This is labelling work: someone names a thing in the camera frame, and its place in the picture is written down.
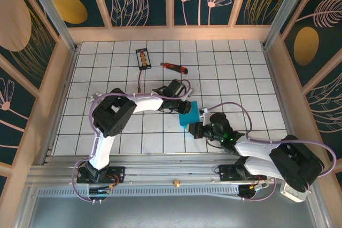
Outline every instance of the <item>white grid floor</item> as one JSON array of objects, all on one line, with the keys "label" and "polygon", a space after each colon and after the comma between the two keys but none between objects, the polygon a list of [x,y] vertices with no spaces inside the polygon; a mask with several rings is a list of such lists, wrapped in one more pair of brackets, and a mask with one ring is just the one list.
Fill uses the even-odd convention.
[{"label": "white grid floor", "polygon": [[[234,101],[249,111],[254,129],[252,136],[282,138],[286,135],[257,40],[84,42],[53,155],[90,154],[94,133],[88,122],[89,97],[95,92],[110,92],[114,88],[136,93],[139,69],[135,50],[145,47],[152,68],[142,72],[142,92],[168,85],[175,78],[186,78],[196,90],[189,100],[197,101],[199,107]],[[180,64],[189,73],[181,75],[163,69],[161,62]],[[224,111],[233,129],[246,131],[248,120],[238,107],[224,105],[215,111]],[[194,140],[179,125],[178,114],[149,111],[131,117],[116,137],[111,155],[217,151],[221,149],[206,145],[204,139]]]}]

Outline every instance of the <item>red utility knife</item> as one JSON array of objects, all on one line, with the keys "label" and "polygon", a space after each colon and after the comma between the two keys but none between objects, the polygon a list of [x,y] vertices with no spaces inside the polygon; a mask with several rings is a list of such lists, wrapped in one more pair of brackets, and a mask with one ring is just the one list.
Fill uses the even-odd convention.
[{"label": "red utility knife", "polygon": [[180,65],[168,64],[167,62],[162,62],[160,65],[164,68],[174,70],[175,72],[179,72],[181,74],[186,75],[188,73],[188,69]]}]

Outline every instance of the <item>blue sponge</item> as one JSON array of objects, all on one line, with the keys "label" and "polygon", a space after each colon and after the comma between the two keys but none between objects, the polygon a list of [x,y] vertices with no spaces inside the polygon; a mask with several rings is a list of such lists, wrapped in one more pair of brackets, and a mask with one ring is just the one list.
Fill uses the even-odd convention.
[{"label": "blue sponge", "polygon": [[191,102],[191,111],[180,115],[180,125],[186,129],[188,124],[199,122],[198,106],[196,101]]}]

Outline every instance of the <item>yellow circle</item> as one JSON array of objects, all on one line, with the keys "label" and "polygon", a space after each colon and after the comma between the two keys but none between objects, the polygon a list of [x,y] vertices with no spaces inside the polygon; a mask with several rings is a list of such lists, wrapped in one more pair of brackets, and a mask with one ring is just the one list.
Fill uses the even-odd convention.
[{"label": "yellow circle", "polygon": [[31,16],[24,0],[0,0],[0,45],[21,51],[31,37]]},{"label": "yellow circle", "polygon": [[79,0],[52,0],[59,15],[66,22],[80,24],[88,17],[87,9]]},{"label": "yellow circle", "polygon": [[294,59],[299,65],[308,65],[314,58],[318,50],[320,39],[315,29],[304,27],[294,40]]}]

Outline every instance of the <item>brass knob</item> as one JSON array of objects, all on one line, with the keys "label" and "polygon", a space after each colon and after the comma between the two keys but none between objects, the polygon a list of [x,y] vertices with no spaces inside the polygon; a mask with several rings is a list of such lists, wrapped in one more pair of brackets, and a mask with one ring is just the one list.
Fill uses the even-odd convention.
[{"label": "brass knob", "polygon": [[173,186],[175,186],[175,187],[180,187],[181,186],[181,182],[179,181],[179,180],[174,180],[173,181]]}]

